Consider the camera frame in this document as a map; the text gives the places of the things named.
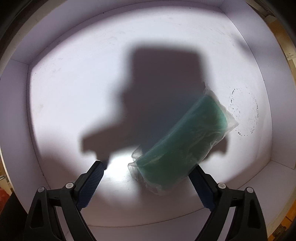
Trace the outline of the mint green packet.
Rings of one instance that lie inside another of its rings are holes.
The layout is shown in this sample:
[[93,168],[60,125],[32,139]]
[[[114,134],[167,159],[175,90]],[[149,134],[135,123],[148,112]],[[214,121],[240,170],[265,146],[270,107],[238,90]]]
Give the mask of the mint green packet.
[[129,172],[151,192],[162,195],[185,179],[237,126],[233,115],[207,88],[153,147],[146,152],[138,147],[133,152]]

